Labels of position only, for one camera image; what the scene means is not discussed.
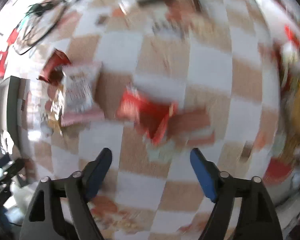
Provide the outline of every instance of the checkered floor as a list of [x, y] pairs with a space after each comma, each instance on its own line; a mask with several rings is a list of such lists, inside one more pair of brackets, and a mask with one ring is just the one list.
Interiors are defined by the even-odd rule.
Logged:
[[[205, 107], [202, 118], [207, 115], [209, 125], [201, 129], [208, 139], [196, 146], [220, 170], [241, 178], [262, 177], [279, 109], [276, 65], [259, 52], [260, 45], [271, 45], [270, 34], [255, 0], [200, 0], [202, 14], [181, 0], [132, 8], [127, 16], [120, 1], [82, 0], [22, 61], [10, 50], [7, 71], [23, 78], [18, 100], [21, 153], [28, 159], [29, 176], [38, 180], [68, 177], [109, 147], [113, 162], [91, 204], [103, 235], [196, 239], [213, 204], [192, 170], [189, 147], [178, 154], [173, 148], [149, 150], [141, 135], [116, 121], [114, 113], [130, 82], [157, 101], [177, 101], [180, 109]], [[51, 87], [36, 78], [53, 48], [74, 63], [102, 61], [97, 98], [106, 121], [69, 128], [64, 137], [41, 129], [40, 114]], [[260, 136], [264, 145], [253, 148], [248, 159], [240, 158], [244, 145]], [[228, 234], [239, 206], [236, 201]]]

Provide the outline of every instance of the white plastic bag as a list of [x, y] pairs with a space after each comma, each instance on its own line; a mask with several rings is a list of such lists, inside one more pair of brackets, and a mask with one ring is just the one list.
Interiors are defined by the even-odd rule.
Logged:
[[82, 113], [95, 105], [93, 97], [100, 70], [101, 62], [63, 68], [65, 102], [62, 114]]

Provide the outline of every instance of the packaging wrapper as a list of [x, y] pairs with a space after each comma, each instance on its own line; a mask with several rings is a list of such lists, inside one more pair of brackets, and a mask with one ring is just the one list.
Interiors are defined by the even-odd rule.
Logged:
[[59, 85], [52, 101], [51, 110], [48, 114], [47, 125], [54, 131], [62, 134], [61, 130], [61, 115], [64, 106], [63, 86]]
[[164, 138], [168, 120], [176, 114], [178, 103], [154, 103], [142, 95], [135, 87], [127, 86], [117, 110], [117, 117], [136, 124], [139, 131], [158, 145]]
[[64, 52], [55, 49], [42, 68], [38, 80], [45, 81], [52, 85], [60, 84], [63, 78], [62, 66], [65, 65], [71, 65], [70, 60]]
[[101, 67], [101, 62], [94, 62], [63, 69], [62, 84], [51, 106], [49, 127], [62, 133], [65, 126], [104, 120], [103, 111], [93, 100]]

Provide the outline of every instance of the metal screw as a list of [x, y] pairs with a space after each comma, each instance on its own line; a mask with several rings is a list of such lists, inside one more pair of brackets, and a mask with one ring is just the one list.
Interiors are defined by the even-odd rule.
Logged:
[[223, 178], [227, 178], [227, 177], [229, 177], [229, 173], [226, 171], [222, 171], [222, 172], [220, 172], [220, 176]]
[[72, 177], [74, 178], [78, 178], [81, 176], [81, 171], [75, 171], [74, 173], [72, 173]]
[[252, 180], [253, 180], [254, 182], [256, 182], [256, 183], [260, 183], [260, 182], [261, 182], [261, 178], [258, 177], [258, 176], [254, 176], [254, 177], [252, 178]]
[[49, 177], [48, 176], [44, 176], [42, 179], [41, 179], [41, 182], [47, 182], [49, 180]]

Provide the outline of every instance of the blue gripper pad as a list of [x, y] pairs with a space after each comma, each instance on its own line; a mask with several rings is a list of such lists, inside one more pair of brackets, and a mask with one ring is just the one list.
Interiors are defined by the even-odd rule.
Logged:
[[[213, 203], [215, 203], [217, 201], [218, 195], [216, 189], [217, 178], [214, 176], [218, 174], [218, 168], [213, 163], [208, 162], [197, 148], [192, 149], [192, 151], [190, 152], [190, 163], [205, 196], [209, 198]], [[208, 171], [209, 167], [207, 166], [209, 166], [209, 163], [215, 166], [216, 172], [213, 172], [211, 174]]]

